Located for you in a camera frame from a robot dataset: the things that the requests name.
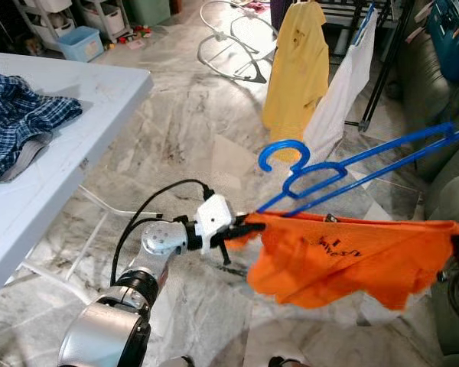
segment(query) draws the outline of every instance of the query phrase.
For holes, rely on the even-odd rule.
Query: orange shirt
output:
[[[301,213],[250,214],[246,222],[266,224],[263,247],[249,284],[279,303],[321,307],[364,290],[392,310],[404,308],[410,293],[435,281],[452,253],[452,221],[374,222]],[[228,241],[238,248],[248,237]]]

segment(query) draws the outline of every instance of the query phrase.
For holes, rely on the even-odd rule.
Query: sofa cushion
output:
[[[447,289],[448,283],[436,283],[431,288],[438,342],[445,356],[459,354],[459,316],[449,304]]]
[[[459,367],[459,354],[450,354],[444,357],[442,367]]]
[[[459,203],[459,149],[454,154],[454,156],[449,160],[449,162],[442,168],[440,173],[432,182],[431,186],[428,189],[427,195],[425,197],[425,218],[429,218],[432,213],[437,209],[441,203],[441,193],[445,201],[445,204],[442,207],[442,211],[439,215],[442,215],[444,218],[437,217],[436,219],[453,219],[459,220],[459,218],[453,218],[453,211],[458,211],[459,208],[456,208]],[[453,179],[456,179],[455,182],[450,184],[450,188],[447,189],[448,185]],[[449,205],[450,193],[452,194],[452,208]]]
[[[436,125],[453,93],[453,85],[442,76],[429,34],[422,32],[410,44],[402,45],[397,69],[409,131]]]
[[[456,129],[459,129],[459,88],[456,89],[445,110],[441,113],[440,122],[452,121]],[[438,136],[430,137],[425,141],[429,145],[438,140]],[[439,149],[433,154],[422,158],[417,162],[417,173],[426,181],[432,181],[439,171],[451,159],[454,153],[459,149],[459,142],[450,144],[447,147]]]

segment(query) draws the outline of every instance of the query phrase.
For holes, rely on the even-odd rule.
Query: clothes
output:
[[[270,140],[302,140],[316,103],[328,88],[328,46],[321,25],[324,14],[317,2],[293,4],[277,39],[272,76],[262,120]],[[280,151],[276,157],[293,161],[296,151]]]
[[[40,96],[21,77],[0,74],[0,181],[21,173],[50,142],[51,129],[81,113],[76,99]]]
[[[301,213],[250,214],[247,223],[265,223],[259,259],[248,282],[279,303],[321,307],[364,290],[392,310],[404,308],[410,293],[435,281],[452,253],[452,221],[373,222]],[[228,241],[238,248],[249,238]]]
[[[271,0],[270,1],[270,19],[276,30],[281,29],[281,24],[284,21],[284,16],[292,0]]]
[[[343,124],[355,98],[369,81],[378,14],[375,9],[361,32],[359,43],[350,45],[327,94],[318,103],[304,130],[304,143],[311,151],[311,163],[328,158],[343,136]]]

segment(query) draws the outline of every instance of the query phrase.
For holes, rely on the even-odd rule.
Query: light blue basket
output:
[[[57,43],[66,59],[72,61],[88,63],[104,52],[99,30],[85,26],[80,26],[58,38]]]

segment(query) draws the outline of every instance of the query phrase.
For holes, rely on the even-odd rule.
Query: plaid shirt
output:
[[[0,74],[0,176],[14,166],[26,141],[81,113],[76,99],[39,96],[21,77]]]

